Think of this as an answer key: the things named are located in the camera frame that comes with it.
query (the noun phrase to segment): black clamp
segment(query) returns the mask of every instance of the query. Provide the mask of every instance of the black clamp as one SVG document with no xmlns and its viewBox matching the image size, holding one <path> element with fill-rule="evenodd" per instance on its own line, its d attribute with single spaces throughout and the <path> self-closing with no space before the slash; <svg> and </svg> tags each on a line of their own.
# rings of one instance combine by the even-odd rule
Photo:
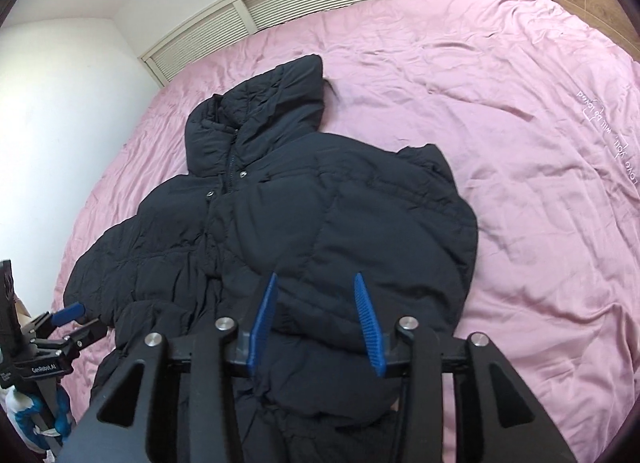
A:
<svg viewBox="0 0 640 463">
<path fill-rule="evenodd" d="M 0 387 L 10 386 L 40 398 L 46 406 L 34 417 L 45 432 L 53 429 L 58 412 L 56 385 L 73 372 L 71 362 L 80 351 L 107 334 L 107 326 L 97 319 L 76 329 L 61 340 L 49 340 L 55 329 L 84 316 L 84 306 L 74 304 L 57 313 L 43 313 L 20 327 L 15 311 L 11 262 L 0 263 Z M 54 455 L 62 446 L 58 437 L 47 437 Z"/>
<path fill-rule="evenodd" d="M 484 333 L 437 334 L 394 302 L 354 295 L 369 360 L 382 378 L 402 377 L 392 463 L 442 463 L 442 374 L 452 373 L 457 463 L 575 463 L 558 427 Z"/>
<path fill-rule="evenodd" d="M 189 373 L 191 463 L 241 463 L 232 377 L 255 374 L 271 330 L 277 279 L 260 281 L 241 318 L 218 318 L 195 335 L 145 337 L 118 369 L 66 441 L 59 463 L 177 461 L 180 377 Z"/>
</svg>

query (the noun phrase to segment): metal screw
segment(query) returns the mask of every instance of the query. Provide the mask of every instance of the metal screw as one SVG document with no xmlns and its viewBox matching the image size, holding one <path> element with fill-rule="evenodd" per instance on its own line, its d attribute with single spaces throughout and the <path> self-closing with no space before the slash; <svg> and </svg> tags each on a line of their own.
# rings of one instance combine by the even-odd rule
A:
<svg viewBox="0 0 640 463">
<path fill-rule="evenodd" d="M 471 335 L 471 343 L 479 348 L 489 344 L 489 337 L 484 333 L 473 333 Z"/>
<path fill-rule="evenodd" d="M 145 344 L 150 348 L 155 347 L 162 343 L 162 335 L 159 333 L 149 333 L 145 337 Z"/>
<path fill-rule="evenodd" d="M 400 319 L 400 327 L 402 329 L 412 330 L 416 329 L 420 325 L 420 322 L 415 317 L 402 317 Z"/>
<path fill-rule="evenodd" d="M 216 320 L 216 328 L 220 331 L 229 331 L 235 325 L 236 322 L 231 317 L 223 317 Z"/>
</svg>

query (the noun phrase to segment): bed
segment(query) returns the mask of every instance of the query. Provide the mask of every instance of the bed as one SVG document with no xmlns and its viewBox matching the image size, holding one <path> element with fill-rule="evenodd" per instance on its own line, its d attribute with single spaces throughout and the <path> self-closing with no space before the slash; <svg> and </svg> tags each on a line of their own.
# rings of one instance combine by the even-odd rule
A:
<svg viewBox="0 0 640 463">
<path fill-rule="evenodd" d="M 386 150 L 436 143 L 479 221 L 456 332 L 485 331 L 580 463 L 640 391 L 640 64 L 552 0 L 371 0 L 271 27 L 190 64 L 163 88 L 92 191 L 62 261 L 185 172 L 191 109 L 316 53 L 322 130 Z M 63 380 L 80 418 L 113 333 Z M 445 460 L 454 458 L 452 395 Z"/>
</svg>

